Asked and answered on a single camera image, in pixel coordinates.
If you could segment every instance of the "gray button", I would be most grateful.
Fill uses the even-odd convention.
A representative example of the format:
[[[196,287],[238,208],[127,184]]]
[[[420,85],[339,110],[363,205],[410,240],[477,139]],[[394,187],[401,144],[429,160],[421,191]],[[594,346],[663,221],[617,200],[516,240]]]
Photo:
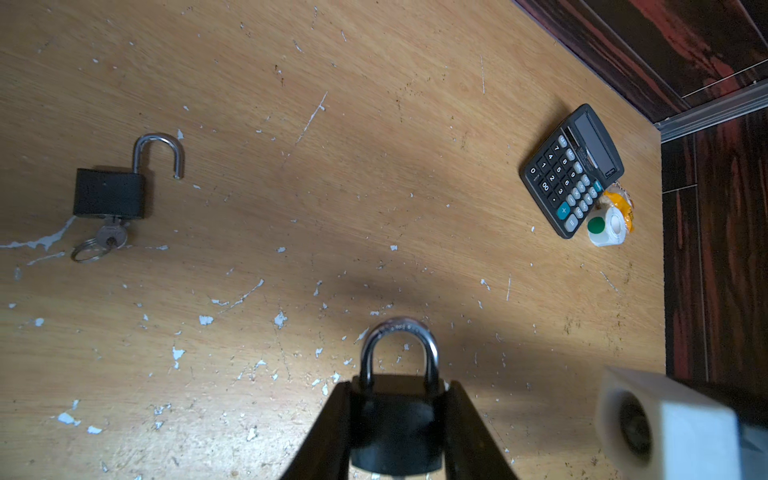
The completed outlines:
[[[572,214],[569,216],[563,227],[565,227],[565,231],[568,233],[576,230],[576,227],[578,227],[578,220],[576,219],[576,215]]]

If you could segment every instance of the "key ring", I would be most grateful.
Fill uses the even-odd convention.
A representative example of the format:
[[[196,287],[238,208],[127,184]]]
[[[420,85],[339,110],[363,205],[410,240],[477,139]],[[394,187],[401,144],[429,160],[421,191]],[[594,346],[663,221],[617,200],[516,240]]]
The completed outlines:
[[[78,260],[78,255],[85,249],[92,247],[94,245],[98,245],[95,238],[90,238],[86,240],[85,242],[81,243],[80,245],[77,245],[74,249],[72,249],[72,255],[69,256],[69,258],[73,259],[77,263],[90,263],[95,262],[96,260],[99,260],[107,253],[110,253],[114,248],[110,247],[107,249],[102,249],[101,252],[97,253],[96,255],[83,259]]]

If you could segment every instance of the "calculator screen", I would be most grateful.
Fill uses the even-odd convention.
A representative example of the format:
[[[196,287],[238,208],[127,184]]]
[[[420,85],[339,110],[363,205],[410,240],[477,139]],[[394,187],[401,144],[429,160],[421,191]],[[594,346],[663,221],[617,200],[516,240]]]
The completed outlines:
[[[586,148],[589,150],[592,158],[594,158],[595,163],[598,164],[598,168],[606,177],[610,177],[616,171],[616,167],[611,161],[611,157],[608,156],[608,152],[605,150],[603,142],[600,141],[598,133],[594,130],[587,114],[581,115],[574,123],[581,137],[584,138],[584,142],[586,142]]]

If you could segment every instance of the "calculator keypad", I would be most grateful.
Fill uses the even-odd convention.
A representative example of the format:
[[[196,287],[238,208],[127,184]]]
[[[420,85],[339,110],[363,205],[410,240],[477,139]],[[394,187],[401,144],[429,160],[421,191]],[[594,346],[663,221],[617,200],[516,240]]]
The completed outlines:
[[[525,169],[525,178],[546,198],[547,215],[574,232],[603,186],[585,171],[564,135],[558,135]]]

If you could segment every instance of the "teal button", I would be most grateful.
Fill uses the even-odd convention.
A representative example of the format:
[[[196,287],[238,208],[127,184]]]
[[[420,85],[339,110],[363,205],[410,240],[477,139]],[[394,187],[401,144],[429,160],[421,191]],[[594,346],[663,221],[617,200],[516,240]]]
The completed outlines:
[[[571,211],[571,209],[568,208],[568,204],[563,202],[562,205],[560,206],[560,208],[558,208],[558,218],[560,220],[565,220],[565,218],[568,216],[568,212],[570,212],[570,211]]]

